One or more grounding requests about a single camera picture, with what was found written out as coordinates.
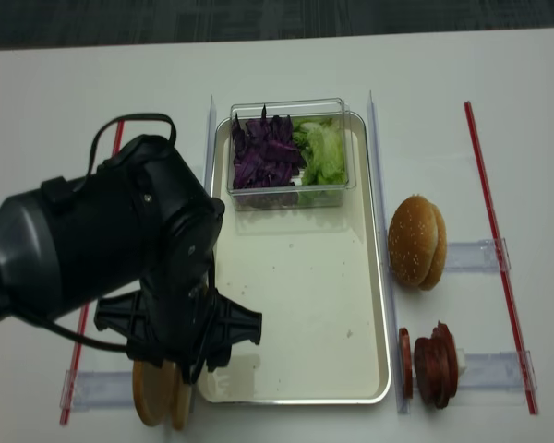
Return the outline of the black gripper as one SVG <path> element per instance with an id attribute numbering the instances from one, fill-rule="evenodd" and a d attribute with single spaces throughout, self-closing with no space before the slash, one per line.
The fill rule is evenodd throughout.
<path id="1" fill-rule="evenodd" d="M 181 268 L 165 260 L 134 292 L 97 303 L 97 330 L 126 338 L 125 353 L 134 361 L 160 367 L 171 362 L 184 374 L 226 367 L 232 347 L 259 345 L 262 314 L 220 294 L 212 251 Z"/>

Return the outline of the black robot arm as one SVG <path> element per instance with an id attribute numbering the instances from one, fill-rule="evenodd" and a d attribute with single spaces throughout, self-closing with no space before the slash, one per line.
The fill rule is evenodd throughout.
<path id="1" fill-rule="evenodd" d="M 140 136 L 85 179 L 57 177 L 0 207 L 0 320 L 180 366 L 188 382 L 259 343 L 262 316 L 219 294 L 225 207 L 172 143 Z"/>

